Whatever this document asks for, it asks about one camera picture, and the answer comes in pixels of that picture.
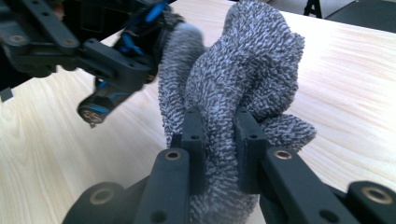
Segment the light wood surface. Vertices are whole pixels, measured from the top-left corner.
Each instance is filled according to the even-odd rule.
[[[231,4],[179,0],[172,6],[210,46]],[[364,179],[396,190],[396,34],[283,15],[306,44],[288,113],[318,129],[300,155],[338,189]],[[0,223],[60,223],[90,186],[129,187],[149,174],[165,147],[157,83],[94,129],[76,112],[91,91],[92,76],[60,69],[20,85],[13,99],[0,103]],[[256,209],[248,223],[262,221]]]

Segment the gray knit glove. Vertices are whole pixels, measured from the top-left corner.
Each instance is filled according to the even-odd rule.
[[[315,136],[312,125],[282,113],[297,91],[304,39],[267,4],[241,1],[228,12],[221,38],[208,50],[198,29],[181,23],[171,34],[159,74],[167,143],[181,133],[184,112],[202,114],[208,188],[191,196],[191,223],[245,223],[257,195],[237,187],[233,117],[244,106],[275,146],[299,150]]]

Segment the black plastic bracket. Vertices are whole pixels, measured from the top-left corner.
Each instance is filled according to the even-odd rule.
[[[41,24],[45,33],[58,49],[66,55],[74,55],[79,47],[79,41],[55,16],[44,0],[21,0],[24,6]]]
[[[259,161],[270,144],[257,121],[245,109],[238,108],[234,120],[238,185],[248,194],[261,192],[258,182]]]
[[[361,223],[394,223],[396,220],[396,193],[376,183],[352,183],[343,201]]]
[[[261,161],[288,223],[359,223],[342,203],[291,150],[271,147]]]
[[[2,102],[5,102],[9,99],[11,99],[14,95],[12,94],[12,89],[10,87],[7,87],[0,91],[0,98]]]
[[[189,214],[190,156],[181,148],[169,148],[157,156],[134,223],[185,224]]]
[[[205,149],[201,113],[197,108],[186,111],[181,135],[181,148],[187,150],[191,158],[191,194],[205,191]]]

